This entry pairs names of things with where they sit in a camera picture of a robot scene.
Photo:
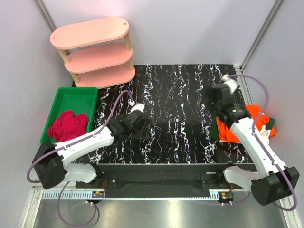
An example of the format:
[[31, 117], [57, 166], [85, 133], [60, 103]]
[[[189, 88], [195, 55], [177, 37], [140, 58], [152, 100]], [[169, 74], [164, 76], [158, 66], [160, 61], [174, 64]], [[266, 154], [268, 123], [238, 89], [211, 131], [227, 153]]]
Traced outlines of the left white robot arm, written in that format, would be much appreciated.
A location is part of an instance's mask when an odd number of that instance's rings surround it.
[[44, 189], [62, 182], [79, 182], [88, 187], [102, 185], [104, 175], [92, 163], [74, 163], [74, 160], [102, 147], [127, 139], [147, 139], [150, 119], [140, 110], [132, 111], [121, 119], [111, 119], [106, 126], [74, 138], [53, 144], [43, 142], [34, 159], [34, 170]]

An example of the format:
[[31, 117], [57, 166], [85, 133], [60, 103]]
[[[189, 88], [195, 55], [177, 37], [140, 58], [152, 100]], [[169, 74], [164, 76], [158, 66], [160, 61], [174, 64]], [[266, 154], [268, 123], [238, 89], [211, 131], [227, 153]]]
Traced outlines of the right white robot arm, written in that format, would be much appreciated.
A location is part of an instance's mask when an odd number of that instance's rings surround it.
[[219, 83], [203, 89], [202, 104], [222, 120], [240, 140], [251, 157], [257, 172], [234, 164], [225, 164], [217, 171], [219, 184], [238, 185], [251, 192], [262, 206], [294, 194], [300, 173], [276, 156], [254, 125], [254, 119], [243, 104], [234, 104], [236, 83]]

